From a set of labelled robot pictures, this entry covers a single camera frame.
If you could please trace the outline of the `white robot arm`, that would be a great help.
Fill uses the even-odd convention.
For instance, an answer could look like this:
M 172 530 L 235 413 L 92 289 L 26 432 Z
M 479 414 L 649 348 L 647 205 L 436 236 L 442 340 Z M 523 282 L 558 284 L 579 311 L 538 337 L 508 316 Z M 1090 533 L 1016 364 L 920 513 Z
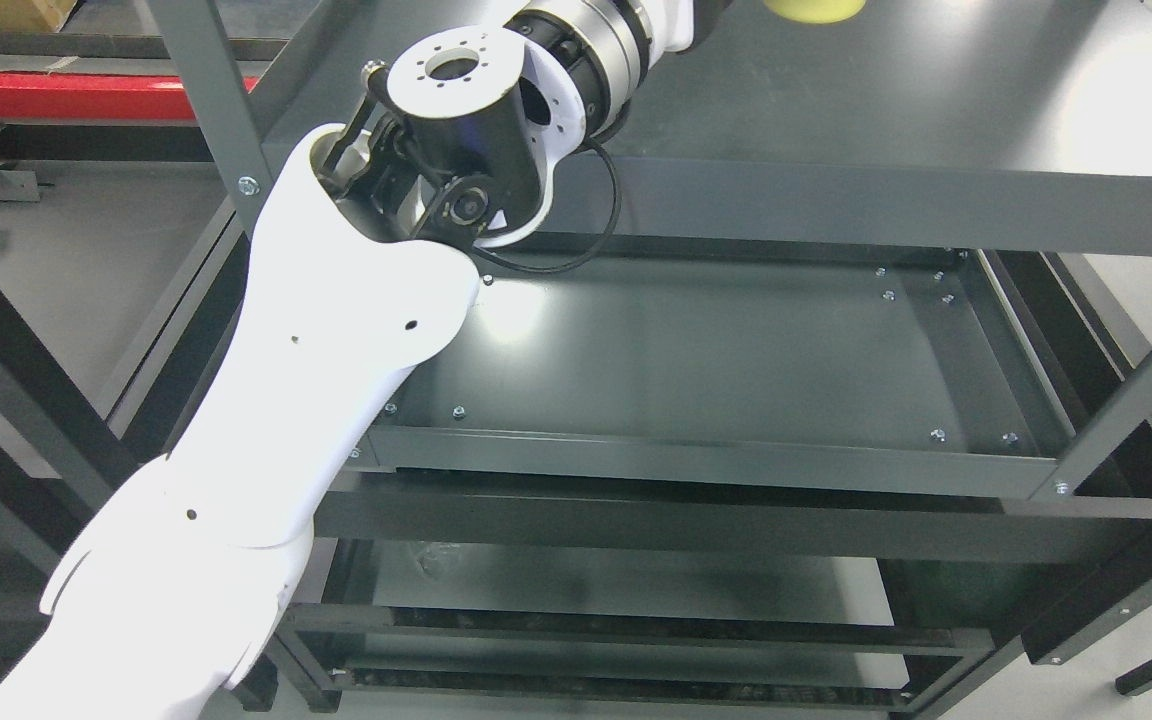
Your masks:
M 530 236 L 558 164 L 593 145 L 723 1 L 517 1 L 367 65 L 344 124 L 285 159 L 256 220 L 236 332 L 179 441 L 52 571 L 50 624 L 0 719 L 196 719 L 259 661 L 314 511 L 416 366 L 456 338 L 475 252 Z

